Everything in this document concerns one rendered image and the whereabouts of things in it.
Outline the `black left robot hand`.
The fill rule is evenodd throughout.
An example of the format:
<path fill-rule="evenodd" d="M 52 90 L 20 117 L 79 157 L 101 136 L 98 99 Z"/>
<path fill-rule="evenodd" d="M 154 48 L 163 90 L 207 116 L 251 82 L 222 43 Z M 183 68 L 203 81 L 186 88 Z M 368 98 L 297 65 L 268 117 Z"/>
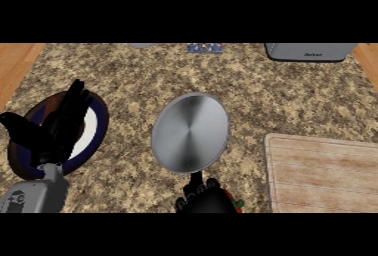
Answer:
<path fill-rule="evenodd" d="M 31 150 L 31 166 L 46 163 L 62 164 L 71 156 L 79 138 L 80 127 L 93 98 L 77 79 L 65 93 L 58 109 L 54 110 L 42 125 L 14 112 L 0 114 L 11 141 Z"/>

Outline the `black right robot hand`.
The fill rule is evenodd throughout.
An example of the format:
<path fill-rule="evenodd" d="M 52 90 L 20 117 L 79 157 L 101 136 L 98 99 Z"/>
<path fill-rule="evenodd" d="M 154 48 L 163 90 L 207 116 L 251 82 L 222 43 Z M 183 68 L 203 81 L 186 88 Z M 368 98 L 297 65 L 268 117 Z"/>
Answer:
<path fill-rule="evenodd" d="M 176 200 L 176 212 L 183 213 L 232 213 L 237 214 L 232 199 L 222 189 L 216 178 L 203 179 L 203 172 L 191 174 L 183 187 L 183 197 Z"/>

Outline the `red bell pepper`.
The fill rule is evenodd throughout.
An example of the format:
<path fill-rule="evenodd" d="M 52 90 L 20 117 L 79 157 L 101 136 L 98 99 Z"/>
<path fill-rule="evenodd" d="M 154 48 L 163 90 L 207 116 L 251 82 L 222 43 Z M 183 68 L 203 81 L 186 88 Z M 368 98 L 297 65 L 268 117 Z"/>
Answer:
<path fill-rule="evenodd" d="M 225 190 L 225 193 L 226 193 L 226 195 L 228 195 L 228 197 L 231 199 L 231 202 L 234 204 L 237 212 L 241 213 L 243 212 L 243 207 L 245 205 L 244 200 L 243 199 L 235 199 L 232 194 L 231 194 L 231 192 L 228 190 Z"/>

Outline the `pale wooden cutting board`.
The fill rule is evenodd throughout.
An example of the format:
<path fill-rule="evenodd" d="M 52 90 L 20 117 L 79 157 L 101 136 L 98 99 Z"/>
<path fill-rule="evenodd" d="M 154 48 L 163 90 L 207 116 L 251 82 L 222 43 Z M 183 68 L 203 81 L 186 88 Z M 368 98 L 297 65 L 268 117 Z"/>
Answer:
<path fill-rule="evenodd" d="M 271 133 L 265 156 L 275 213 L 378 213 L 378 143 Z"/>

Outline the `blue rimmed white plate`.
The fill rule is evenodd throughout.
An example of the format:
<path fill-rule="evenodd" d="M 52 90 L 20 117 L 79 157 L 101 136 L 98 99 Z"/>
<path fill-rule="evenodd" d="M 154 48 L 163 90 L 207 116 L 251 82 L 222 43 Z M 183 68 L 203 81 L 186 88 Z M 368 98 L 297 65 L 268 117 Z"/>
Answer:
<path fill-rule="evenodd" d="M 24 117 L 33 123 L 40 125 L 48 114 L 48 102 L 61 100 L 64 96 L 65 92 L 61 92 L 48 97 L 37 105 L 33 106 Z M 82 128 L 83 132 L 74 145 L 70 159 L 62 164 L 65 175 L 73 173 L 88 162 L 107 135 L 110 123 L 108 107 L 96 93 L 90 92 L 89 96 L 93 98 L 93 101 L 85 117 L 85 124 Z M 24 180 L 36 180 L 45 177 L 45 172 L 30 165 L 31 151 L 14 142 L 9 142 L 8 146 L 8 161 L 14 173 Z"/>

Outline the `blue patterned box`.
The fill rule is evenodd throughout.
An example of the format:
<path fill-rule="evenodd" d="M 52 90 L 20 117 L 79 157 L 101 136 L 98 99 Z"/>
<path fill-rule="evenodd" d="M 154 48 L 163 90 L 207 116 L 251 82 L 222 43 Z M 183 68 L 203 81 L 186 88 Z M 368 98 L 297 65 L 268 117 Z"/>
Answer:
<path fill-rule="evenodd" d="M 220 43 L 189 43 L 186 45 L 186 51 L 189 53 L 220 54 L 223 52 L 223 46 Z"/>

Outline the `grey appliance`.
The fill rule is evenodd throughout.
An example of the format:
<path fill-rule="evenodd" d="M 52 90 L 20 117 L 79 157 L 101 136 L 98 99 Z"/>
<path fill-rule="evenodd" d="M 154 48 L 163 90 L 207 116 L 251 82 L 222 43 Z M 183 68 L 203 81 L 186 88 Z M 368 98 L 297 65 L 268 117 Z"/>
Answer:
<path fill-rule="evenodd" d="M 341 62 L 356 43 L 266 43 L 268 57 L 287 62 Z"/>

